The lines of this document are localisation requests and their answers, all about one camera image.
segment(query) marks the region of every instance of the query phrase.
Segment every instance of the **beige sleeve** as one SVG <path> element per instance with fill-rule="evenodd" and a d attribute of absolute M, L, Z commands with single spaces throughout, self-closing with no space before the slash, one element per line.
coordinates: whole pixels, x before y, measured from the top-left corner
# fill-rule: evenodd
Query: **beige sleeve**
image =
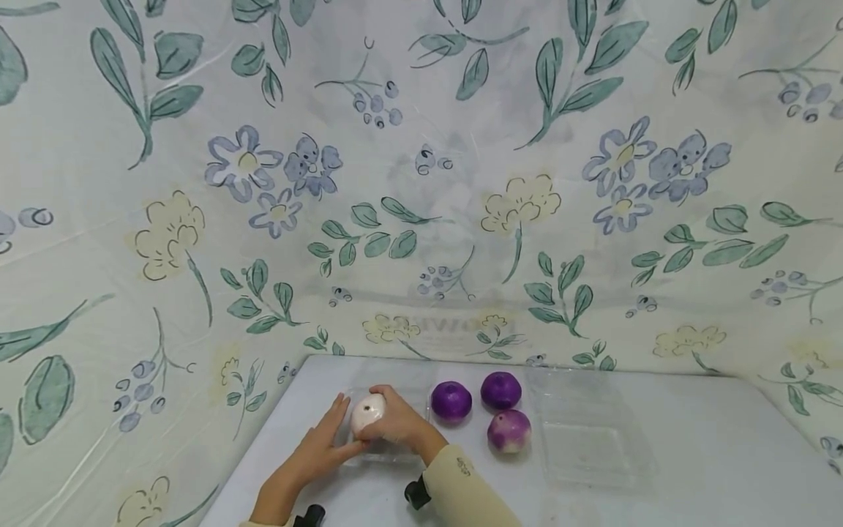
<path fill-rule="evenodd" d="M 433 506 L 448 527 L 522 527 L 455 444 L 439 452 L 424 471 L 424 482 Z"/>

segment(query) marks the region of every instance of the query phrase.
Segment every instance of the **white table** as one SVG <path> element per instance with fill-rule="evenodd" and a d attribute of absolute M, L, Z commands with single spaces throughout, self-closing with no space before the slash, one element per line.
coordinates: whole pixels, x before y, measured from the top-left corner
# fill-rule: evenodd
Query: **white table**
<path fill-rule="evenodd" d="M 337 392 L 349 388 L 361 368 L 373 363 L 384 368 L 407 364 L 308 358 L 201 527 L 234 527 L 247 519 L 263 481 L 292 453 Z M 463 446 L 525 527 L 839 527 L 843 521 L 843 480 L 760 392 L 741 380 L 609 374 L 652 449 L 657 467 L 652 485 L 637 494 L 598 488 L 551 491 L 540 466 L 537 437 L 532 451 L 514 461 L 498 459 L 486 444 L 491 415 L 480 404 L 482 380 L 492 371 L 507 370 L 524 383 L 526 368 L 466 363 L 433 367 L 435 382 L 458 380 L 475 397 L 469 421 L 442 428 L 444 435 Z M 521 409 L 535 426 L 527 392 L 525 386 Z M 343 466 L 336 476 L 307 489 L 295 513 L 319 503 L 327 510 L 325 527 L 440 525 L 431 506 L 415 512 L 404 500 L 404 487 L 420 473 L 419 465 Z"/>

